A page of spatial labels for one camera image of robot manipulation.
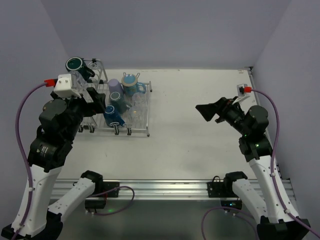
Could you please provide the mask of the blue mug white interior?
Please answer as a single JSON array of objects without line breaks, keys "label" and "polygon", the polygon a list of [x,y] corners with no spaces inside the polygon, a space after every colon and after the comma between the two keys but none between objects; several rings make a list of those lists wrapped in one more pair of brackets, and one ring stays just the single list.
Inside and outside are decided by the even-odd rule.
[{"label": "blue mug white interior", "polygon": [[113,105],[106,106],[103,116],[108,127],[112,128],[114,125],[123,127],[126,124]]}]

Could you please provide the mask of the dark green mug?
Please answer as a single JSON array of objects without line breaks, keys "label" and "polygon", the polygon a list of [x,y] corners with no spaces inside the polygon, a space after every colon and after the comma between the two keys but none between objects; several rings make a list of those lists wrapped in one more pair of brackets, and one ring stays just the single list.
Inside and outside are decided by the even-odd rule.
[{"label": "dark green mug", "polygon": [[89,78],[93,78],[96,75],[95,72],[86,65],[84,59],[78,56],[69,58],[65,63],[65,68],[68,72],[78,72],[85,81],[87,81]]}]

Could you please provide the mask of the clear faceted glass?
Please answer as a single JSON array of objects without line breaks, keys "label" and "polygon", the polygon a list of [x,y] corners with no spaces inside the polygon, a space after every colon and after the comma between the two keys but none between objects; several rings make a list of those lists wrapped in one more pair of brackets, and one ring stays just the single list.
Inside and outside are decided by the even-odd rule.
[{"label": "clear faceted glass", "polygon": [[132,106],[128,110],[128,121],[133,128],[142,129],[145,124],[146,118],[146,107],[145,106]]},{"label": "clear faceted glass", "polygon": [[147,95],[145,93],[136,92],[132,96],[134,106],[143,106],[147,103]]}]

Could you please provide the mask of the clear plastic cup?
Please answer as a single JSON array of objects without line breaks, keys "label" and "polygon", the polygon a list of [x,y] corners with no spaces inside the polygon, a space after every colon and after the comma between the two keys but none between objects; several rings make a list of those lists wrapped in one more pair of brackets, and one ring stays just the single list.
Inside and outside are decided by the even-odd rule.
[{"label": "clear plastic cup", "polygon": [[83,89],[87,82],[84,80],[83,76],[78,71],[70,71],[71,74],[71,88],[72,89]]}]

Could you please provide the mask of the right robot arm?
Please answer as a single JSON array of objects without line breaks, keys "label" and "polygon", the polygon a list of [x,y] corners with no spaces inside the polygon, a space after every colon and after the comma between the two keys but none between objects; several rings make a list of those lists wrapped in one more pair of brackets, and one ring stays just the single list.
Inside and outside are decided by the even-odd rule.
[{"label": "right robot arm", "polygon": [[272,159],[273,148],[265,131],[269,125],[268,111],[253,105],[244,112],[234,98],[220,98],[215,103],[195,107],[209,122],[218,115],[216,123],[227,122],[241,137],[239,148],[254,172],[262,194],[251,186],[241,172],[227,173],[224,189],[239,197],[256,222],[261,240],[302,240],[309,232],[309,221],[302,219],[287,195],[281,177]]}]

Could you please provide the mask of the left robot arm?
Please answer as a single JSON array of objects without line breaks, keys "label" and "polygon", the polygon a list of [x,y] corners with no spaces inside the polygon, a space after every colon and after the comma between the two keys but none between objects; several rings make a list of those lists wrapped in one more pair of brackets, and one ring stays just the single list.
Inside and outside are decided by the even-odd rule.
[{"label": "left robot arm", "polygon": [[74,187],[57,202],[50,204],[51,194],[73,141],[85,117],[101,114],[106,108],[106,95],[93,87],[83,96],[56,97],[43,106],[40,126],[28,154],[23,156],[27,167],[27,183],[18,214],[1,236],[10,240],[55,240],[64,222],[87,197],[103,188],[103,176],[85,171]]}]

